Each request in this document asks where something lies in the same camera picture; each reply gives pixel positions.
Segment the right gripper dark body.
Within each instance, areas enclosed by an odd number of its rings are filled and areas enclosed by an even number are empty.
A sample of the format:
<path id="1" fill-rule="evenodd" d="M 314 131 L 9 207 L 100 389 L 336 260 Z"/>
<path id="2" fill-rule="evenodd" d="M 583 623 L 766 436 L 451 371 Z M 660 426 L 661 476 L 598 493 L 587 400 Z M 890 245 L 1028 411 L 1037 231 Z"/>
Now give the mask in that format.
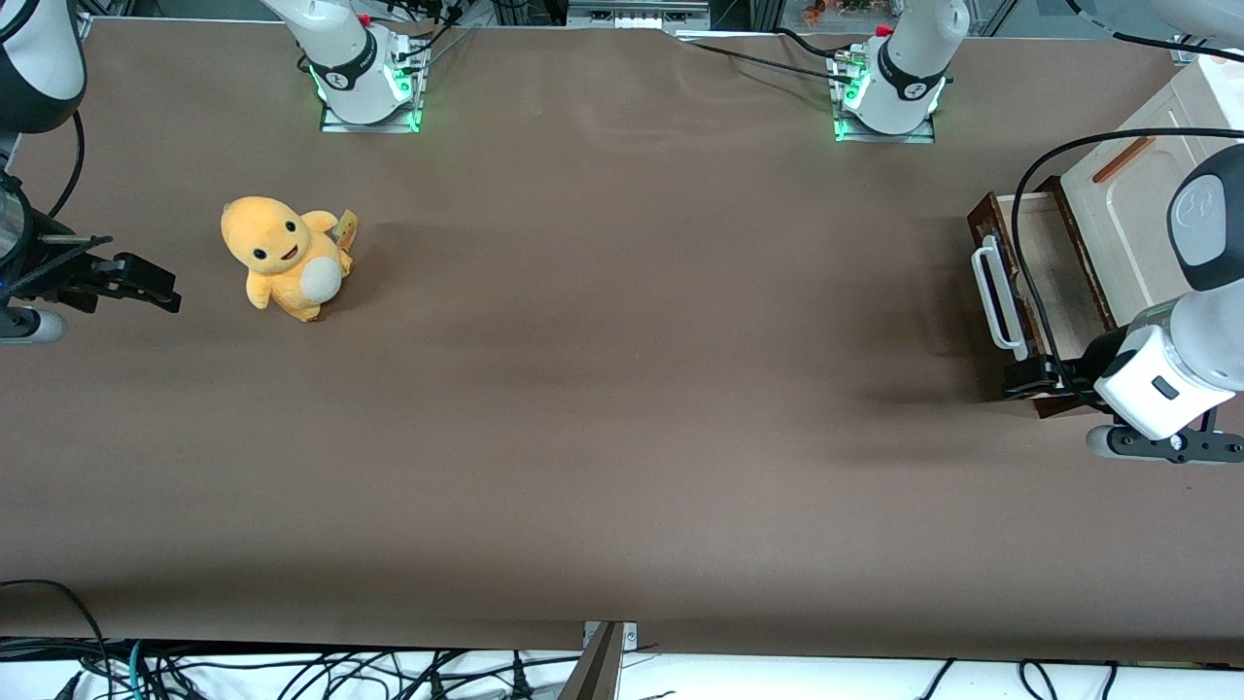
<path id="1" fill-rule="evenodd" d="M 49 275 L 17 287 L 17 280 L 32 274 L 39 264 L 50 259 L 49 245 L 39 242 L 39 235 L 52 233 L 49 214 L 34 208 L 22 191 L 21 182 L 12 174 L 1 177 L 1 276 L 2 301 L 9 298 L 44 298 L 58 302 L 57 292 L 49 287 Z"/>

